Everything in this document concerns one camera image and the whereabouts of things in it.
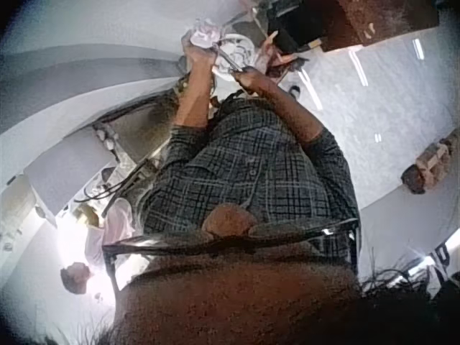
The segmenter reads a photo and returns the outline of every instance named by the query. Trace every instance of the hand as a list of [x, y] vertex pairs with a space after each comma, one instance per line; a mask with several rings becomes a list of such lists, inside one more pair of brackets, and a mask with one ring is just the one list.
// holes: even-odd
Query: hand
[[192, 36], [192, 31], [189, 30], [182, 37], [182, 47], [185, 53], [185, 56], [190, 59], [192, 64], [203, 64], [206, 66], [212, 66], [216, 62], [217, 54], [209, 49], [203, 49], [197, 47], [190, 42], [190, 37]]
[[243, 72], [234, 71], [232, 75], [245, 90], [256, 92], [259, 96], [264, 94], [270, 84], [273, 84], [270, 78], [253, 67], [245, 67]]

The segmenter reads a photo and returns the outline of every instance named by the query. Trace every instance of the checkered shirt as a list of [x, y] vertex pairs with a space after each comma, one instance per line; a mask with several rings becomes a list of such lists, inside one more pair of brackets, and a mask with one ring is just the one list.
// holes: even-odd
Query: checkered shirt
[[[167, 159], [142, 206], [144, 233], [194, 231], [222, 203], [263, 223], [359, 217], [334, 136], [324, 129], [301, 147], [261, 99], [226, 101], [206, 130], [172, 127]], [[350, 260], [356, 251], [346, 234], [311, 243], [327, 257]]]

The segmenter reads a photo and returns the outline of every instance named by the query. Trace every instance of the eyeglasses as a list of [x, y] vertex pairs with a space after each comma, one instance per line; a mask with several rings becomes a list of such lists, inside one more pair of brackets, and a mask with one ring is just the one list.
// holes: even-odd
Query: eyeglasses
[[244, 236], [210, 235], [204, 231], [182, 233], [149, 234], [123, 239], [102, 246], [104, 262], [114, 292], [119, 292], [116, 282], [116, 257], [126, 254], [156, 256], [198, 256], [208, 254], [215, 257], [226, 252], [253, 254], [261, 248], [272, 248], [286, 244], [296, 244], [325, 236], [347, 234], [356, 238], [359, 226], [357, 218], [345, 221], [324, 219], [301, 219], [295, 222], [260, 224], [252, 227]]

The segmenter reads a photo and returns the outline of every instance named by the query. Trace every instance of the white floor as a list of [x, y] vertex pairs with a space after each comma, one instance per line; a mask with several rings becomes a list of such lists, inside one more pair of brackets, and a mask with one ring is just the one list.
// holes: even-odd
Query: white floor
[[[283, 81], [286, 88], [302, 86], [299, 102], [336, 136], [360, 208], [396, 189], [405, 168], [459, 125], [460, 34], [454, 25], [450, 13], [441, 13], [440, 27], [355, 55], [349, 50], [307, 52], [304, 69], [321, 104], [296, 73]], [[415, 49], [416, 39], [423, 53]]]

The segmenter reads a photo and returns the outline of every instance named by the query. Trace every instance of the hair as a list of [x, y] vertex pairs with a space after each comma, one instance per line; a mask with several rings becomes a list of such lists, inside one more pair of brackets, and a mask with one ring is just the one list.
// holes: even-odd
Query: hair
[[[452, 277], [459, 279], [460, 273]], [[426, 292], [427, 280], [405, 281], [394, 287], [388, 287], [388, 282], [374, 278], [361, 286], [360, 299], [350, 300], [339, 308], [325, 306], [313, 316], [299, 317], [286, 334], [273, 335], [270, 343], [432, 345], [456, 339], [460, 289], [455, 282], [445, 283], [435, 298]], [[120, 344], [119, 340], [117, 327], [113, 326], [100, 328], [89, 338], [85, 336], [81, 344]], [[17, 344], [56, 343], [46, 337], [42, 341]]]
[[64, 288], [70, 293], [75, 293], [76, 295], [84, 295], [86, 293], [86, 284], [78, 284], [67, 269], [62, 268], [60, 271], [60, 279], [63, 281]]
[[413, 194], [424, 194], [425, 179], [417, 165], [412, 164], [401, 175], [401, 181], [404, 183]]

